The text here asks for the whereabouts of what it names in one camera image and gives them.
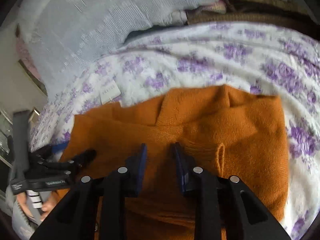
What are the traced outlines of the purple floral bed sheet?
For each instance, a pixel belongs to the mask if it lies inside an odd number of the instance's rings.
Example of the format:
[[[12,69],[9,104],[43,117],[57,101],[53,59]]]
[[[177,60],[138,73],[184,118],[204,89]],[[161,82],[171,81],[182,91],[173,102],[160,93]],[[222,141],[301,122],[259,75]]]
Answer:
[[[319,42],[291,29],[247,22],[206,23],[132,39],[58,86],[31,134],[33,150],[70,139],[76,114],[107,101],[131,106],[174,87],[230,85],[278,95],[289,135],[289,196],[283,227],[292,239],[319,213]]]

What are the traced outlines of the white lace cover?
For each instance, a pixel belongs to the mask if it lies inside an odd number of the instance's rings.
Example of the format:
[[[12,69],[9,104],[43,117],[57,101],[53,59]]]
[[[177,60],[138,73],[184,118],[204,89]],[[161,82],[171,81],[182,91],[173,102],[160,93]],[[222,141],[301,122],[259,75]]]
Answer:
[[[48,96],[127,35],[169,23],[175,10],[214,0],[23,0],[18,23]]]

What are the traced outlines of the pink floral pillow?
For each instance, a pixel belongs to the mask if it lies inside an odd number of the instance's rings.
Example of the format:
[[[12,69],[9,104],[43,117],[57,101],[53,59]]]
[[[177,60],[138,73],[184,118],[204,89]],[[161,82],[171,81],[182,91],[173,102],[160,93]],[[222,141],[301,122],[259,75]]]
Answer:
[[[21,37],[16,38],[16,51],[20,60],[22,60],[23,64],[26,66],[27,70],[31,72],[31,74],[40,82],[42,82],[41,76],[37,71],[37,68],[34,65],[34,61],[31,58],[31,55],[27,49],[27,46],[24,40]]]

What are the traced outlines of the wooden bedside furniture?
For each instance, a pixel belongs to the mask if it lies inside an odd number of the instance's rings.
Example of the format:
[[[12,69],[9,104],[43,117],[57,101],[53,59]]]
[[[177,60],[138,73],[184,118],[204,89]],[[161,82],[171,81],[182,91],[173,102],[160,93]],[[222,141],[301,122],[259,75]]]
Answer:
[[[38,121],[40,112],[38,109],[33,108],[29,113],[29,134],[31,129],[35,127]],[[14,161],[14,154],[10,153],[8,137],[13,136],[13,121],[12,116],[1,108],[1,161],[3,161],[9,167],[12,167]]]

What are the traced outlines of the orange knitted baby cardigan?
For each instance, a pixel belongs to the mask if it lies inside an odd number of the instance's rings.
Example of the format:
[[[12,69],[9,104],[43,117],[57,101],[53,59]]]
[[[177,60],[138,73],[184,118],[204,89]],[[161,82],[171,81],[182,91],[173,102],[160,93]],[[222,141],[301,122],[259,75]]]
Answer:
[[[284,217],[289,150],[277,96],[213,86],[171,89],[127,108],[108,103],[75,116],[61,161],[95,149],[82,174],[100,178],[146,144],[142,192],[126,201],[128,238],[192,239],[194,212],[178,189],[170,151],[176,142],[210,173],[239,176],[276,219]]]

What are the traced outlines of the white paper hang tag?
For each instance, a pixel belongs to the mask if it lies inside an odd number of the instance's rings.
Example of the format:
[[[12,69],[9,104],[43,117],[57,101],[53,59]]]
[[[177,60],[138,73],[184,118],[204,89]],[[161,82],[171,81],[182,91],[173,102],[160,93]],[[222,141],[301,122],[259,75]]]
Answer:
[[[103,86],[99,94],[102,105],[109,102],[116,102],[121,99],[121,91],[114,80]]]

